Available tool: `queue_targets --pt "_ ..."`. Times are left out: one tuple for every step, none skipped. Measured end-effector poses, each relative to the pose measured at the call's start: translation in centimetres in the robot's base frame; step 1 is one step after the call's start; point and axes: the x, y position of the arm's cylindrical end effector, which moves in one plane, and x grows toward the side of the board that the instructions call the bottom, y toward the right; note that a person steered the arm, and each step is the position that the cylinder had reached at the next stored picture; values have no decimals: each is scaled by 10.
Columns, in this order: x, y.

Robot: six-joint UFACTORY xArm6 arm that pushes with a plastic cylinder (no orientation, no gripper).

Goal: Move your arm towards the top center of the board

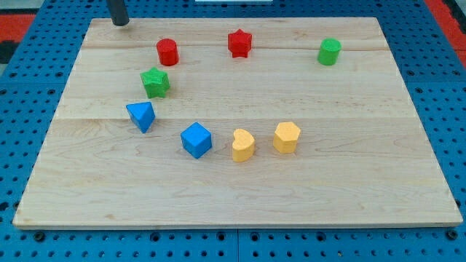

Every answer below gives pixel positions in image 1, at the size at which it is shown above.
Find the black cylindrical robot arm tip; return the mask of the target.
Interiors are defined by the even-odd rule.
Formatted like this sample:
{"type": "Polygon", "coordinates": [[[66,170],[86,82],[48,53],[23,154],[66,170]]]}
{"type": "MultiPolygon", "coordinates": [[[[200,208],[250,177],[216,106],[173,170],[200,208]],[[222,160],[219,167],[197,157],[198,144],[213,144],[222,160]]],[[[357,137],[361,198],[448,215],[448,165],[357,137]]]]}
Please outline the black cylindrical robot arm tip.
{"type": "Polygon", "coordinates": [[[106,4],[115,26],[125,26],[130,22],[125,0],[106,0],[106,4]]]}

